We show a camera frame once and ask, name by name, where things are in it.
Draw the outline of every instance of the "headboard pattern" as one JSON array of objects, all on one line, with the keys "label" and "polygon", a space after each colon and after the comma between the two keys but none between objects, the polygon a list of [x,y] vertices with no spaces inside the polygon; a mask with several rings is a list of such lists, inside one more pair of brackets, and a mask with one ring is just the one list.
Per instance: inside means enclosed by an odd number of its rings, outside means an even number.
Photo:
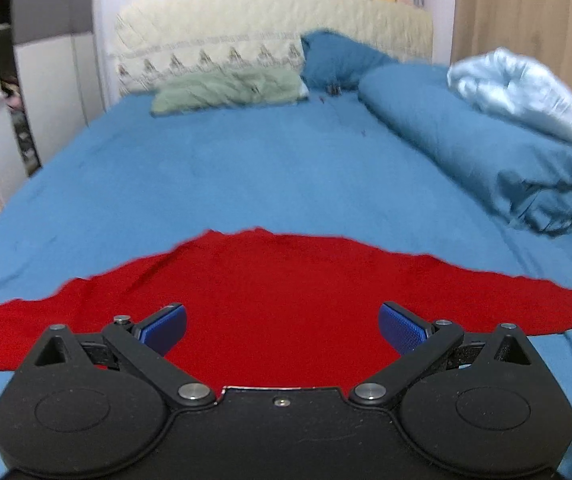
[{"label": "headboard pattern", "polygon": [[185,72],[303,65],[301,34],[329,28],[398,57],[431,59],[428,12],[386,0],[140,0],[117,17],[121,94]]}]

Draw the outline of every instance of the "silver bolt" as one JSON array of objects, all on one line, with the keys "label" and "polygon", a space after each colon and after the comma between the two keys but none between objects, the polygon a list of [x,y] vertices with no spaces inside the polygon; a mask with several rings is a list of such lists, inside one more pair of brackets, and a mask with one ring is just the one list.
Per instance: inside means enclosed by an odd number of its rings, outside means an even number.
[{"label": "silver bolt", "polygon": [[187,383],[177,390],[179,397],[186,400],[201,400],[208,396],[210,388],[201,383]]},{"label": "silver bolt", "polygon": [[275,406],[279,408],[285,408],[287,406],[290,406],[290,399],[287,399],[286,397],[277,397],[272,402],[274,403]]},{"label": "silver bolt", "polygon": [[386,388],[377,383],[362,383],[355,388],[355,394],[360,399],[377,400],[386,395]]},{"label": "silver bolt", "polygon": [[112,320],[118,325],[125,325],[130,321],[130,316],[120,314],[119,316],[113,317]]}]

